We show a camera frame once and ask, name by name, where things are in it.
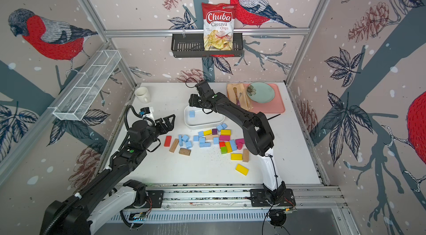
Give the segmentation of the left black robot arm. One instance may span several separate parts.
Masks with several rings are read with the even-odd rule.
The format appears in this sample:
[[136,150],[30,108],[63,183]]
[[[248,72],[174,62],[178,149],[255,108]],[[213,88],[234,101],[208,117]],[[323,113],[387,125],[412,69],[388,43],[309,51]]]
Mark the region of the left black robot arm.
[[125,122],[126,137],[109,160],[109,165],[84,188],[65,201],[51,203],[43,217],[42,235],[93,235],[114,215],[135,201],[143,204],[144,184],[127,182],[118,192],[110,191],[144,160],[149,147],[174,129],[175,115],[155,121],[140,117],[132,125]]

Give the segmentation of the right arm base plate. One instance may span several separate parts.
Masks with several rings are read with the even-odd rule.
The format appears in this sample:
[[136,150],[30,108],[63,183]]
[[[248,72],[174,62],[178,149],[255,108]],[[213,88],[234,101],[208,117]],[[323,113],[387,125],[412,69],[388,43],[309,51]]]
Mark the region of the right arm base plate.
[[293,190],[285,189],[284,191],[269,192],[264,189],[250,189],[248,199],[251,201],[252,207],[295,207],[296,201]]

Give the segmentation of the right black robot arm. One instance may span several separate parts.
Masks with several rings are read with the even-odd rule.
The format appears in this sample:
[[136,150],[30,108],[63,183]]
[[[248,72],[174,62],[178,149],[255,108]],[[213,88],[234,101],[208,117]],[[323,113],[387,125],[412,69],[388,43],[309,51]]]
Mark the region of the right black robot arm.
[[231,102],[226,95],[214,92],[206,81],[195,84],[198,94],[192,94],[189,105],[202,110],[222,114],[235,122],[243,131],[246,148],[260,159],[265,199],[270,205],[277,205],[284,199],[287,190],[278,174],[274,160],[274,133],[267,117],[247,111]]

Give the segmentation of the blue block pair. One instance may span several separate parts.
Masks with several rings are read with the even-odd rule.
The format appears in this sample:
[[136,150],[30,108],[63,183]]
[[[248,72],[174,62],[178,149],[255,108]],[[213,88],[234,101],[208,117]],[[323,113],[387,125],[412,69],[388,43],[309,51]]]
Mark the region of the blue block pair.
[[188,135],[179,135],[178,143],[181,148],[186,148],[186,149],[193,148],[193,144],[190,141],[190,137]]

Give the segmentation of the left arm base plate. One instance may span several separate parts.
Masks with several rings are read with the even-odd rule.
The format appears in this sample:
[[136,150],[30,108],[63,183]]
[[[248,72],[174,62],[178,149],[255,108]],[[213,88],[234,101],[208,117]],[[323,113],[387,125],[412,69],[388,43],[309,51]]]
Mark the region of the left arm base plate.
[[164,198],[163,190],[148,190],[146,191],[145,203],[143,204],[143,208],[153,208],[158,209],[162,207]]

